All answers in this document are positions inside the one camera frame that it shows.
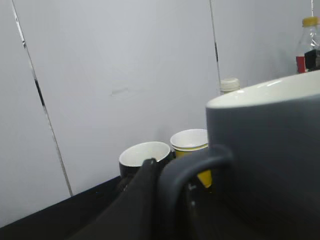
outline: red bottle label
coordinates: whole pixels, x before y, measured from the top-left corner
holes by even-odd
[[[305,61],[304,56],[297,56],[296,57],[296,66],[297,66],[299,74],[303,74],[303,73],[307,72],[306,61]]]

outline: bottle cap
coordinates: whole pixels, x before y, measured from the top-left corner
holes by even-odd
[[[317,16],[311,16],[307,17],[302,20],[302,26],[305,27],[311,27],[311,26],[317,26],[318,25],[318,17]]]
[[[240,81],[238,78],[232,77],[221,81],[220,89],[222,92],[232,92],[240,89]]]

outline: plastic bottle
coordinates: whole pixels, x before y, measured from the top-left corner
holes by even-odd
[[[239,89],[240,89],[240,82],[239,82],[239,79],[235,77],[224,79],[220,83],[221,95],[228,94]]]
[[[303,34],[296,50],[296,65],[299,74],[306,73],[316,67],[318,18],[316,16],[303,19]]]

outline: white wall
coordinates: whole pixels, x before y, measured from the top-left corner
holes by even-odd
[[[70,197],[10,0],[0,1],[0,227]]]
[[[314,16],[320,17],[320,0],[313,0]]]
[[[0,1],[0,227],[70,196],[10,2]],[[209,0],[14,3],[74,193],[118,175],[125,148],[205,127],[219,87]],[[296,72],[309,0],[212,6],[221,78]]]
[[[212,0],[220,77],[243,87],[296,73],[310,0]]]
[[[208,0],[15,0],[74,193],[144,141],[204,128],[218,94]]]

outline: mug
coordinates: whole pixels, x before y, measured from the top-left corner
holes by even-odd
[[[208,147],[208,133],[206,129],[188,129],[174,134],[170,143],[175,150],[177,158],[194,151]],[[211,171],[206,170],[197,175],[198,179],[205,188],[212,185]]]
[[[320,224],[320,71],[268,81],[206,105],[208,149],[169,163],[158,181],[166,233],[195,174],[218,169],[216,191],[252,223]]]
[[[121,178],[133,178],[144,161],[153,158],[156,159],[157,172],[160,173],[173,159],[170,146],[160,141],[149,141],[126,149],[119,157]]]

